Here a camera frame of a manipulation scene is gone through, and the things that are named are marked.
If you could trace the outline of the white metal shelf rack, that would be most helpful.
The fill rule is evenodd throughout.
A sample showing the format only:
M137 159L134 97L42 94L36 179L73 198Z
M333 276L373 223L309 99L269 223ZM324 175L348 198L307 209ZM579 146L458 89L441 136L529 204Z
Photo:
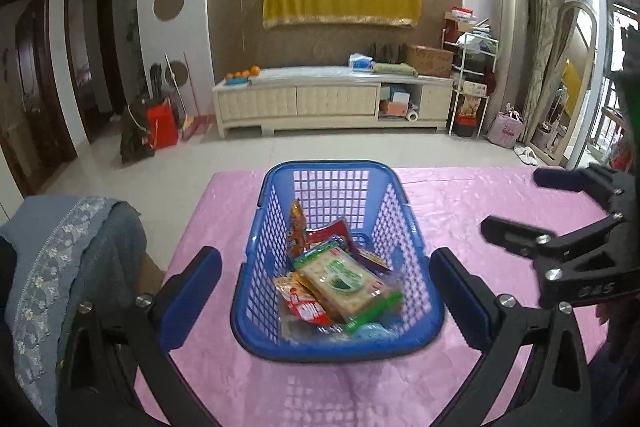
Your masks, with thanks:
M448 134L478 138L495 90L499 40L487 20L478 22L472 10L455 5L445 12L440 45L452 54Z

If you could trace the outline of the pink quilted tablecloth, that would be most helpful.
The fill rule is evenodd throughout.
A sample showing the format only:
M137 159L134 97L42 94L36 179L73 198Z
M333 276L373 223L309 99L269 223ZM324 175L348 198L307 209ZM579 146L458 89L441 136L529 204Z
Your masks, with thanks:
M599 283L565 251L615 218L530 169L288 161L220 220L244 249L202 246L124 315L173 426L585 426L575 311Z

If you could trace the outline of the grey blue covered chair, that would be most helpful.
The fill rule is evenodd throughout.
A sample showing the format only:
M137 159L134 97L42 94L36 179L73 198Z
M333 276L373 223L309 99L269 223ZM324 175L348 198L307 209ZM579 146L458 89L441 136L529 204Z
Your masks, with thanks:
M100 313L129 306L136 295L146 236L128 202L98 196L26 198L1 228L16 267L1 306L9 332L10 369L35 411L56 419L58 363L78 306Z

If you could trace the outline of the plate of oranges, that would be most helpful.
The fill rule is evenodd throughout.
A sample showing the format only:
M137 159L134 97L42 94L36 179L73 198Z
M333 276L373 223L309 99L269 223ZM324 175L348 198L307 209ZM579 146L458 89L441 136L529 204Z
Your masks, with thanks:
M244 69L242 72L234 72L233 74L227 74L224 77L224 84L226 86L242 86L242 84L250 83L254 78L257 78L262 69L254 65L249 69Z

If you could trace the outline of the pink gift bag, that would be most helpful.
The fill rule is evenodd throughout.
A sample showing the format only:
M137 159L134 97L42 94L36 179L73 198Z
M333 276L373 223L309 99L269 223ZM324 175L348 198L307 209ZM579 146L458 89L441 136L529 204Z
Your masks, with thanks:
M487 133L487 140L494 144L512 150L524 130L524 121L518 109L508 104L506 109L499 112Z

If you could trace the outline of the cardboard box on cabinet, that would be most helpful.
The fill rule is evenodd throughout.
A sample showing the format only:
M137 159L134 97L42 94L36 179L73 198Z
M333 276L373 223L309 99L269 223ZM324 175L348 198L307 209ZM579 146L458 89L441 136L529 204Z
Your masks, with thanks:
M453 61L454 54L447 50L428 46L406 47L406 63L421 76L449 78Z

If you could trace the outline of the standing air conditioner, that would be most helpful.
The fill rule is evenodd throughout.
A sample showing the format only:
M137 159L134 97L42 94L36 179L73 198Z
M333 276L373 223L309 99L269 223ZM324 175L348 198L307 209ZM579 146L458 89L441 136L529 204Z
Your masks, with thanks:
M490 33L498 46L496 87L487 103L485 131L508 104L518 106L521 103L529 12L529 0L490 1Z

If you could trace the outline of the red shopping bag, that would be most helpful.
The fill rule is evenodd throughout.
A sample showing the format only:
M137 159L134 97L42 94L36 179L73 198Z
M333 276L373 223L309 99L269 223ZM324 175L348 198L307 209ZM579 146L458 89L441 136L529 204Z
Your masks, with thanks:
M149 146L152 150L174 146L178 143L178 129L174 111L168 98L146 110L149 124Z

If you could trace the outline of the arched floor mirror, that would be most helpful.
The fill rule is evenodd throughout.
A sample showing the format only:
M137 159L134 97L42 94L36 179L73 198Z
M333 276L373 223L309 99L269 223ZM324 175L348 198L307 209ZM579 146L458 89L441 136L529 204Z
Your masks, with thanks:
M598 25L585 3L566 2L559 10L544 84L525 143L548 166L568 161L582 108L590 87L597 52Z

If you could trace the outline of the blue plastic basket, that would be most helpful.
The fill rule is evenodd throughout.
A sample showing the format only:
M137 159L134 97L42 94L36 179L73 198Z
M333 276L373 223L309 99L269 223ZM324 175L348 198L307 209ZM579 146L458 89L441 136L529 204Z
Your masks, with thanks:
M432 343L444 305L396 172L368 160L288 161L262 180L232 301L255 357L352 363Z

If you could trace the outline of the cream tv cabinet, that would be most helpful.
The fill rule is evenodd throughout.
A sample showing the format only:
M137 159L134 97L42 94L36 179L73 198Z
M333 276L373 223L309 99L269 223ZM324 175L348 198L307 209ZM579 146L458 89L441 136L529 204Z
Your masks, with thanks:
M288 130L447 126L454 80L357 72L347 66L266 68L246 83L213 89L217 129Z

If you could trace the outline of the dark bag on floor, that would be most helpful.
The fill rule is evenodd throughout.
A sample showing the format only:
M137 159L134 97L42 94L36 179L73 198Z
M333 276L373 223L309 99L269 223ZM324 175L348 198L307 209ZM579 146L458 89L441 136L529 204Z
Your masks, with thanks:
M122 111L119 155L123 166L154 156L154 150L149 144L151 131L146 117L148 108L149 98L142 94Z

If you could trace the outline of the red peanut snack bag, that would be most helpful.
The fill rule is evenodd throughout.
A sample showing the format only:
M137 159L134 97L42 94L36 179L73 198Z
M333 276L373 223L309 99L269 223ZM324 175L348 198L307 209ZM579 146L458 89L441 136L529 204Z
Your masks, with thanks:
M314 294L291 275L275 277L273 285L283 299L288 312L292 313L296 319L316 326L333 324L329 313Z

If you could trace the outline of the white slippers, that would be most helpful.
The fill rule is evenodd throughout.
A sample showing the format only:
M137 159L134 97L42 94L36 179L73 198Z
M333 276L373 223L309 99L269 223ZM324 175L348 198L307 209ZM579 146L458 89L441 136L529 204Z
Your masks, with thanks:
M529 146L515 145L513 152L518 159L527 166L537 167L538 159L534 151Z

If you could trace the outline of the broom with red head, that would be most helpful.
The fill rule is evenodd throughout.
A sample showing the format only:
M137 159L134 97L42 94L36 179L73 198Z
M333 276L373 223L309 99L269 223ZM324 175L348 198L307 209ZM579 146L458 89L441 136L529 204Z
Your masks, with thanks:
M192 108L190 113L184 117L184 123L182 127L182 139L184 142L190 141L194 136L204 135L212 124L212 116L203 114L198 104L198 97L195 93L191 67L186 57L186 52L182 54L183 64L186 66L186 83L189 86L189 91L192 100Z

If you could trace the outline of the green label cracker pack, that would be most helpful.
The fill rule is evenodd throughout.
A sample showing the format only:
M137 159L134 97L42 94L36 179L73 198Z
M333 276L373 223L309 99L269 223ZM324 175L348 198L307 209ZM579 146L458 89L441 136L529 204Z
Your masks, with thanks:
M404 294L352 257L335 241L323 243L293 262L340 312L346 329L355 332L382 314L401 307Z

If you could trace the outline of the folded green cloth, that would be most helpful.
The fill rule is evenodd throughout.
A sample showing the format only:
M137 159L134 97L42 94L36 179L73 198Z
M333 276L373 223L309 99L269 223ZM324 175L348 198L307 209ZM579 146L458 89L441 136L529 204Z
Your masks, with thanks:
M378 75L397 75L397 76L408 76L408 77L416 77L419 75L418 71L405 63L400 64L390 64L390 63L380 63L376 62L372 66L373 74Z

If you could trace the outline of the red green snack bag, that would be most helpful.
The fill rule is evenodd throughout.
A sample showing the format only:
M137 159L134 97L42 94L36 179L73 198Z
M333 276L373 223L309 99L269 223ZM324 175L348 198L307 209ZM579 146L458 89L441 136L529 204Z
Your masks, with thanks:
M338 218L324 227L310 229L306 232L305 251L311 251L323 243L335 241L350 253L352 251L352 234L344 217Z

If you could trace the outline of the orange sausage snack pack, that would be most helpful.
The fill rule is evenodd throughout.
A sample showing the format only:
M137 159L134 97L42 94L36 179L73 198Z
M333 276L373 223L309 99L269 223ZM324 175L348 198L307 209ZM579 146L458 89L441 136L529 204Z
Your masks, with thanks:
M295 199L288 218L288 236L286 247L288 257L295 259L302 255L306 248L307 221L304 215L303 205L299 199Z

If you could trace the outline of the blue tissue pack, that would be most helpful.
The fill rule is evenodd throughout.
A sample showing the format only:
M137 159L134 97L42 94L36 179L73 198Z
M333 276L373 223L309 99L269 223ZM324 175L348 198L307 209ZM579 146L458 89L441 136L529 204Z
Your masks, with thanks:
M372 72L375 61L372 57L353 53L349 55L348 67L352 72Z

